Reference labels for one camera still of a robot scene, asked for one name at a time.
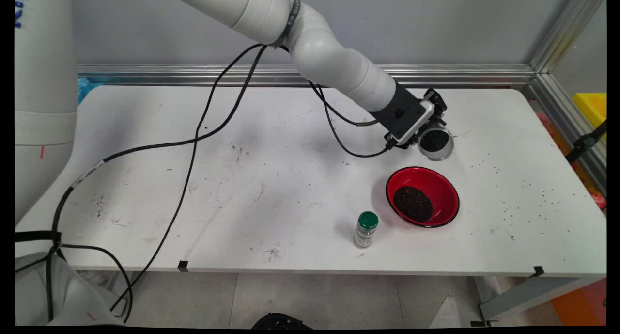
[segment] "glass jar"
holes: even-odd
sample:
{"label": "glass jar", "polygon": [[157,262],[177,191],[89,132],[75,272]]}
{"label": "glass jar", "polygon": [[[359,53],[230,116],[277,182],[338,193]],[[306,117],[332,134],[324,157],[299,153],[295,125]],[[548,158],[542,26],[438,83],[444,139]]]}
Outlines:
{"label": "glass jar", "polygon": [[357,229],[354,236],[355,245],[366,248],[372,242],[372,235],[379,225],[379,217],[372,212],[363,212],[357,219]]}

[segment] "black seeds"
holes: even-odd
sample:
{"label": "black seeds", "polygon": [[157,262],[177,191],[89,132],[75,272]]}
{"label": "black seeds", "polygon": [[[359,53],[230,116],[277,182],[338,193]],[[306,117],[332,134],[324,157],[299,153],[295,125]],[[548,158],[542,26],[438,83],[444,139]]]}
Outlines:
{"label": "black seeds", "polygon": [[448,143],[448,134],[440,130],[431,130],[422,137],[421,148],[429,152],[437,152]]}
{"label": "black seeds", "polygon": [[422,192],[411,186],[403,186],[394,194],[394,205],[401,213],[417,222],[427,222],[433,215],[433,204]]}

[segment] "floor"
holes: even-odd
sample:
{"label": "floor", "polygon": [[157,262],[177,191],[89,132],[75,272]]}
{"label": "floor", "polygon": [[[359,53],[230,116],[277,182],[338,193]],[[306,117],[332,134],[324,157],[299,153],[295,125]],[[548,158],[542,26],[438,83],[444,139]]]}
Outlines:
{"label": "floor", "polygon": [[[134,327],[249,329],[282,312],[313,329],[427,328],[447,296],[462,327],[481,320],[472,277],[149,272],[134,295]],[[531,325],[562,323],[543,303],[492,324]]]}

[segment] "clear container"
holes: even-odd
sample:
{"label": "clear container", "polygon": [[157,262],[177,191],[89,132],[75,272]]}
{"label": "clear container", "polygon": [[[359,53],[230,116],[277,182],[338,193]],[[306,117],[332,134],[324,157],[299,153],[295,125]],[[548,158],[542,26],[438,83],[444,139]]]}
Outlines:
{"label": "clear container", "polygon": [[[443,146],[443,148],[441,148],[441,150],[428,151],[422,148],[422,139],[427,136],[428,133],[430,133],[431,131],[442,131],[443,133],[446,133],[448,135],[448,142],[445,144],[445,146]],[[446,129],[446,127],[441,124],[436,124],[423,130],[422,133],[418,135],[417,143],[418,149],[420,149],[420,153],[422,153],[422,155],[426,159],[430,159],[431,161],[443,161],[444,159],[450,157],[450,155],[452,154],[452,149],[454,149],[454,139],[452,139],[452,134]]]}
{"label": "clear container", "polygon": [[379,225],[379,217],[372,212],[363,212],[357,219],[357,229],[354,236],[355,245],[366,248],[372,242],[372,235]]}

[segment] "black bowl rim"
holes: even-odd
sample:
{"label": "black bowl rim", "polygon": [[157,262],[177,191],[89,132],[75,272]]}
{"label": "black bowl rim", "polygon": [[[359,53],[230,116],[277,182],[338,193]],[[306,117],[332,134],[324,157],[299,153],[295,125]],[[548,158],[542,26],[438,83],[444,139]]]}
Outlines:
{"label": "black bowl rim", "polygon": [[[445,223],[443,223],[441,225],[424,225],[424,224],[422,224],[420,222],[414,222],[414,221],[410,220],[408,217],[405,217],[402,214],[400,214],[398,212],[398,210],[396,209],[396,207],[392,204],[392,201],[390,201],[389,195],[388,195],[389,182],[390,182],[390,180],[392,180],[392,177],[394,175],[396,175],[396,173],[398,173],[401,170],[407,170],[409,168],[422,168],[423,170],[432,171],[432,172],[436,173],[437,175],[439,175],[440,177],[444,178],[448,182],[448,184],[450,184],[450,186],[452,186],[452,189],[456,193],[456,212],[454,212],[454,215],[450,219],[448,219],[448,221],[446,221]],[[392,208],[394,213],[396,213],[399,217],[403,218],[403,220],[405,220],[408,223],[414,224],[416,226],[426,227],[426,228],[436,228],[436,227],[441,227],[441,226],[448,225],[449,223],[451,223],[454,220],[454,218],[456,218],[456,215],[458,215],[459,209],[461,208],[461,198],[459,197],[459,192],[456,190],[454,185],[452,185],[452,182],[450,182],[450,180],[448,180],[448,178],[446,178],[445,176],[441,175],[440,173],[437,173],[436,171],[434,171],[434,170],[432,170],[430,168],[420,167],[420,166],[403,167],[403,168],[400,168],[399,170],[395,171],[394,173],[392,173],[392,175],[389,176],[389,178],[387,179],[387,182],[386,182],[386,199],[387,199],[387,203],[389,203],[389,206]]]}

